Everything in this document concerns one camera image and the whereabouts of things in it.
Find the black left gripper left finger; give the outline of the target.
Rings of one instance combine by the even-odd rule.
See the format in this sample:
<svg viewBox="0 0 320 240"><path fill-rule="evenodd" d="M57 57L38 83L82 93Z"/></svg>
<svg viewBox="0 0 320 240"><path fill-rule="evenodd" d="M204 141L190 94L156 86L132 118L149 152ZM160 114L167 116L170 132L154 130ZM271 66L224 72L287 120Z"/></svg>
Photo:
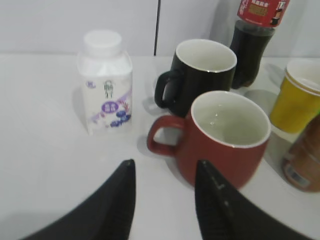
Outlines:
<svg viewBox="0 0 320 240"><path fill-rule="evenodd" d="M136 206L136 164L124 160L85 201L27 240L127 240Z"/></svg>

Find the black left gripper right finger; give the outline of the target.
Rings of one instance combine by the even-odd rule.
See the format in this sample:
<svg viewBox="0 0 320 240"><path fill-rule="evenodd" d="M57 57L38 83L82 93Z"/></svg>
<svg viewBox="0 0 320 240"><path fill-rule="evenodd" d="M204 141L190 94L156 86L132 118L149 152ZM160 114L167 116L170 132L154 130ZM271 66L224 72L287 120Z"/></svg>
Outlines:
<svg viewBox="0 0 320 240"><path fill-rule="evenodd" d="M194 193L204 240L304 239L245 198L208 160L197 162Z"/></svg>

